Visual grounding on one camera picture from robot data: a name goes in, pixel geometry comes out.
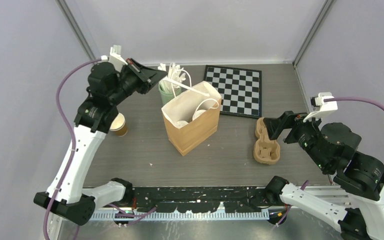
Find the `single white straw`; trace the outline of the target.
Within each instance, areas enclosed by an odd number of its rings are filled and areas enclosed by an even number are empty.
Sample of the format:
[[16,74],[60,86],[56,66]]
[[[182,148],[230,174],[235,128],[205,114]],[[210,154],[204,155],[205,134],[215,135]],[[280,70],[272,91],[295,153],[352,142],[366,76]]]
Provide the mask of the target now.
[[197,90],[197,89],[194,89],[194,88],[192,88],[192,87],[190,87],[190,86],[184,85],[184,84],[182,84],[182,83],[180,83],[180,82],[178,82],[178,81],[175,81],[175,80],[173,80],[173,79],[170,79],[170,78],[168,78],[168,77],[164,77],[164,78],[162,79],[162,81],[169,82],[169,83],[171,83],[171,84],[174,84],[174,85],[177,85],[177,86],[179,86],[179,87],[181,87],[181,88],[184,88],[184,89],[186,89],[186,90],[189,90],[189,91],[198,93],[198,94],[203,95],[203,96],[205,96],[205,97],[209,97],[209,96],[210,96],[209,93],[201,92],[201,91],[199,91],[199,90]]

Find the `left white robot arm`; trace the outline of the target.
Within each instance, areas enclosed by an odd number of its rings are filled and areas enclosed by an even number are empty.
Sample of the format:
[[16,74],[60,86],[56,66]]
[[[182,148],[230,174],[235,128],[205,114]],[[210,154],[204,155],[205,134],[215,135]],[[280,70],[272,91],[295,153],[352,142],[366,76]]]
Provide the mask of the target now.
[[109,61],[91,62],[87,98],[69,125],[71,142],[62,165],[46,191],[37,192],[34,203],[47,211],[85,225],[96,209],[118,203],[128,207],[134,199],[129,181],[113,178],[108,183],[84,189],[93,158],[118,116],[118,105],[133,93],[146,94],[167,73],[144,66],[132,58],[120,69]]

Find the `stack of paper cups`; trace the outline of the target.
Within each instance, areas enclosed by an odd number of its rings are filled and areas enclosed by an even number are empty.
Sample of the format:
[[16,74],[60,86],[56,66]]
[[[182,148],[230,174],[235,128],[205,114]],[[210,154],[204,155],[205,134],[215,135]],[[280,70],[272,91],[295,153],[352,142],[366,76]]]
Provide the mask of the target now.
[[119,137],[125,136],[127,134],[128,127],[126,124],[126,118],[122,113],[118,113],[118,115],[112,121],[109,130]]

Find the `stack of pulp cup carriers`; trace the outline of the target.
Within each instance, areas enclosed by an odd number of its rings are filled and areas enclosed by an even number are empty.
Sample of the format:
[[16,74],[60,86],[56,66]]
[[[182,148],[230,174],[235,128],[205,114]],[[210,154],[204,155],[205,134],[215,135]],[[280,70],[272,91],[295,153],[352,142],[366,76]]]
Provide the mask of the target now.
[[261,164],[274,165],[280,159],[280,145],[276,140],[270,140],[268,129],[263,122],[263,117],[256,121],[254,134],[257,141],[253,147],[253,157]]

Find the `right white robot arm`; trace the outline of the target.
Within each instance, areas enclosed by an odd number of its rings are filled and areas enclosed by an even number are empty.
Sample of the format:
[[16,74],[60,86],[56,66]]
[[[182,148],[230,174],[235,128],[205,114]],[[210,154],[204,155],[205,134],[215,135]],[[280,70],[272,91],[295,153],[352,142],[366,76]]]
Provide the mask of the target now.
[[271,205],[295,206],[329,224],[345,240],[384,240],[384,164],[361,153],[361,137],[340,122],[307,121],[304,113],[284,112],[263,118],[270,140],[289,130],[286,144],[297,143],[324,175],[346,193],[349,207],[316,197],[288,180],[275,176],[263,191]]

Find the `brown paper bag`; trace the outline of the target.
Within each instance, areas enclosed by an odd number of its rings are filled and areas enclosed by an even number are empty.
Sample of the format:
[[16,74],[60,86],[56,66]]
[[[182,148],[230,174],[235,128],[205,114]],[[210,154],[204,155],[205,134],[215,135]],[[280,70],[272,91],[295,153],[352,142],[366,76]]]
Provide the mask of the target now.
[[[183,71],[191,80],[192,78],[190,74],[186,70]],[[182,156],[187,155],[191,150],[217,131],[222,106],[222,97],[220,93],[210,83],[201,81],[195,85],[188,84],[186,86],[192,87],[203,93],[208,93],[209,97],[185,89],[181,94],[177,95],[161,107],[168,140]],[[197,119],[192,120],[192,116],[197,106],[206,99],[217,100],[219,102],[219,107],[217,109],[209,109]],[[213,101],[209,101],[204,103],[201,108],[207,109],[208,107],[215,105],[216,104]],[[176,128],[174,123],[182,120],[189,122],[189,124],[180,129]]]

